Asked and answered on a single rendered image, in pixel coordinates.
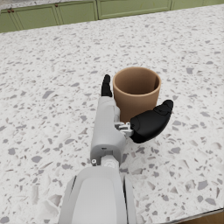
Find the green cabinet row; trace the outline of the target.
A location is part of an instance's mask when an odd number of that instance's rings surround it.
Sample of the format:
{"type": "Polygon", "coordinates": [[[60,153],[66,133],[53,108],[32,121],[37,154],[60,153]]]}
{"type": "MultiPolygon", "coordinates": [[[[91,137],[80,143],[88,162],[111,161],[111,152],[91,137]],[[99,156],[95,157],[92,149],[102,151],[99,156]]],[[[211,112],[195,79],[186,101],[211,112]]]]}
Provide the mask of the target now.
{"type": "Polygon", "coordinates": [[[224,0],[0,0],[0,33],[224,4],[224,0]]]}

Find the brown cup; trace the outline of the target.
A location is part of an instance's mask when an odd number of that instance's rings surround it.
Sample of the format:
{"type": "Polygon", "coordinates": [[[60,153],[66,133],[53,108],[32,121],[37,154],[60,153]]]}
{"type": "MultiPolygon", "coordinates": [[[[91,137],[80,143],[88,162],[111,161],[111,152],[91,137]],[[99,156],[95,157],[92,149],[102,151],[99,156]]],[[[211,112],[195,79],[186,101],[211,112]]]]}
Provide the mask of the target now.
{"type": "Polygon", "coordinates": [[[128,67],[113,78],[113,91],[120,120],[124,123],[157,105],[161,79],[157,73],[144,67],[128,67]]]}

